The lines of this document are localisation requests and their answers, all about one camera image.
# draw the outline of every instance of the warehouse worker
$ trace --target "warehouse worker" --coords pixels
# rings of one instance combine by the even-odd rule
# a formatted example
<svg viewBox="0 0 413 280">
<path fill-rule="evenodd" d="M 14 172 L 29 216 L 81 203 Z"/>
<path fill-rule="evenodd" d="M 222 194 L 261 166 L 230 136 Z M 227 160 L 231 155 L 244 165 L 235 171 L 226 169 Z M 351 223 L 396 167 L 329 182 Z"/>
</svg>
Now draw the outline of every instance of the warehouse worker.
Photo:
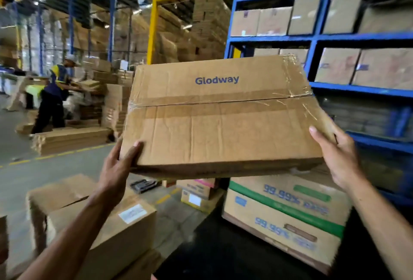
<svg viewBox="0 0 413 280">
<path fill-rule="evenodd" d="M 50 83 L 40 92 L 39 114 L 31 131 L 32 134 L 40 133 L 49 124 L 50 117 L 54 128 L 65 126 L 63 101 L 69 96 L 69 90 L 79 90 L 70 85 L 70 77 L 67 68 L 77 66 L 76 57 L 73 54 L 66 55 L 63 64 L 53 66 L 49 71 Z"/>
<path fill-rule="evenodd" d="M 334 182 L 353 201 L 365 227 L 395 280 L 413 275 L 413 228 L 369 183 L 359 166 L 353 139 L 331 121 L 338 144 L 333 144 L 314 127 L 310 134 L 319 143 Z M 71 280 L 79 271 L 93 241 L 125 192 L 126 179 L 143 143 L 135 142 L 119 160 L 120 140 L 106 158 L 98 189 L 75 220 L 29 266 L 20 280 Z"/>
</svg>

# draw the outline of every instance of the gray floor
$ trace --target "gray floor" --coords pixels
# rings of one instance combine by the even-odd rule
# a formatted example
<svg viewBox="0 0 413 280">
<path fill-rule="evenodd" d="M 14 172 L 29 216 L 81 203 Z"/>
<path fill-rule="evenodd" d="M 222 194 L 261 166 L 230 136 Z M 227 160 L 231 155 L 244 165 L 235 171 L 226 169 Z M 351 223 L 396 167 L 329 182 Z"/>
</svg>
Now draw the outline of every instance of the gray floor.
<svg viewBox="0 0 413 280">
<path fill-rule="evenodd" d="M 0 104 L 4 104 L 4 96 L 0 96 Z M 0 214 L 8 215 L 8 270 L 31 257 L 26 192 L 78 173 L 97 180 L 103 159 L 112 148 L 112 145 L 107 145 L 73 154 L 36 159 L 28 138 L 14 132 L 14 127 L 24 118 L 23 112 L 0 110 Z M 128 182 L 137 179 L 139 176 L 131 174 Z M 157 187 L 142 194 L 145 200 L 157 208 L 154 248 L 163 257 L 168 257 L 182 242 L 190 241 L 194 229 L 206 217 L 204 213 L 181 203 L 180 194 L 181 191 L 175 186 Z"/>
</svg>

